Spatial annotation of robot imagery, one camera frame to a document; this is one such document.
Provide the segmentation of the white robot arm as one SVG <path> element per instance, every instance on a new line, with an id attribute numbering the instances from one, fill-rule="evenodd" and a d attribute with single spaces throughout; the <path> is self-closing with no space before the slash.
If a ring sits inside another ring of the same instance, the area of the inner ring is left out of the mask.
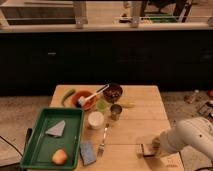
<path id="1" fill-rule="evenodd" d="M 163 131 L 153 140 L 158 158 L 175 154 L 186 146 L 213 160 L 213 124 L 204 117 L 196 117 L 178 121 L 176 126 Z"/>

